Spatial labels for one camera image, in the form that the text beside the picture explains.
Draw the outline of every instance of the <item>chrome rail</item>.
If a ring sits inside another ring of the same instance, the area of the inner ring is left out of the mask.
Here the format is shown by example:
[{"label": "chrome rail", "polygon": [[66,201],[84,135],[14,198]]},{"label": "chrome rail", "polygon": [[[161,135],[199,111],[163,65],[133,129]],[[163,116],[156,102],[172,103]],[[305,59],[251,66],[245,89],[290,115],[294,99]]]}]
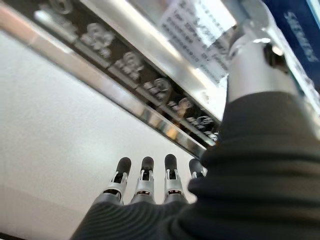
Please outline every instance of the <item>chrome rail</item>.
[{"label": "chrome rail", "polygon": [[177,146],[199,158],[206,148],[41,27],[0,1],[0,25]]}]

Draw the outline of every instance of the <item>prosthetic hand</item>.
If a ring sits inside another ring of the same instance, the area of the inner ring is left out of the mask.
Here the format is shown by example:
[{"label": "prosthetic hand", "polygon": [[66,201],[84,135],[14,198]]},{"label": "prosthetic hand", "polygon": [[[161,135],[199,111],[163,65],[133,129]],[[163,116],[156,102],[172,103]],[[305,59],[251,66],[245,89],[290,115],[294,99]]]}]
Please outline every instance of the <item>prosthetic hand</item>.
[{"label": "prosthetic hand", "polygon": [[[179,176],[177,159],[174,155],[168,154],[164,159],[165,178],[164,178],[164,204],[175,201],[188,203]],[[115,205],[123,205],[123,196],[127,187],[128,176],[131,168],[131,160],[128,157],[120,159],[116,171],[110,180],[107,188],[95,200],[95,203],[110,202]],[[205,177],[204,167],[199,160],[192,159],[189,162],[189,169],[192,178]],[[141,170],[137,179],[135,192],[130,204],[146,202],[155,204],[154,190],[154,160],[146,156],[141,163]]]}]

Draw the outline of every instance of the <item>white wall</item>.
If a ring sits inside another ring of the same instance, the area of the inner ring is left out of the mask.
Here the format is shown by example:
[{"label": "white wall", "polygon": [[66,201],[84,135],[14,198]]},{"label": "white wall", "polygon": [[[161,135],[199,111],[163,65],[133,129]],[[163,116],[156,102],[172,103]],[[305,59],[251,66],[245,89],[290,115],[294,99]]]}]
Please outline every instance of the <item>white wall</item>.
[{"label": "white wall", "polygon": [[189,154],[3,32],[0,54],[0,232],[68,239],[125,156],[125,203],[145,156],[155,161],[155,199],[163,201],[169,153],[195,200]]}]

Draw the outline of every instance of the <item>siemens logo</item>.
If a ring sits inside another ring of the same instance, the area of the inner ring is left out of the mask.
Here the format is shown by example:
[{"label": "siemens logo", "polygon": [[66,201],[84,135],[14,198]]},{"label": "siemens logo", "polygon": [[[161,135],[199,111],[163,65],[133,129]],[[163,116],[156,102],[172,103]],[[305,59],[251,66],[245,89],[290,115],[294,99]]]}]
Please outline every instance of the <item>siemens logo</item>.
[{"label": "siemens logo", "polygon": [[302,29],[297,16],[293,12],[288,11],[287,13],[284,14],[284,17],[287,20],[292,32],[297,38],[309,62],[312,62],[312,63],[319,62],[319,59],[315,55],[313,48],[311,47],[308,39],[306,38],[304,30]]}]

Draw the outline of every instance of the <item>black fingertip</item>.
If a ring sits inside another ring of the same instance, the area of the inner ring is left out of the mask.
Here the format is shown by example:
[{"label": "black fingertip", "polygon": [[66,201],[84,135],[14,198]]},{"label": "black fingertip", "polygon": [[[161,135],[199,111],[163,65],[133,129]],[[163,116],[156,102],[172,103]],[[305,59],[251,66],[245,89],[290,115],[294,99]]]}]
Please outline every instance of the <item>black fingertip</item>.
[{"label": "black fingertip", "polygon": [[173,154],[168,154],[164,159],[165,170],[177,169],[177,158]]},{"label": "black fingertip", "polygon": [[142,164],[141,164],[141,170],[154,170],[154,160],[152,157],[150,156],[146,156],[143,160],[142,160]]},{"label": "black fingertip", "polygon": [[201,165],[200,161],[198,159],[191,159],[189,161],[189,169],[191,175],[196,172],[196,173],[201,173],[201,171],[204,170],[204,167]]},{"label": "black fingertip", "polygon": [[129,175],[131,169],[131,160],[128,157],[123,157],[120,159],[116,171],[119,173],[126,173]]}]

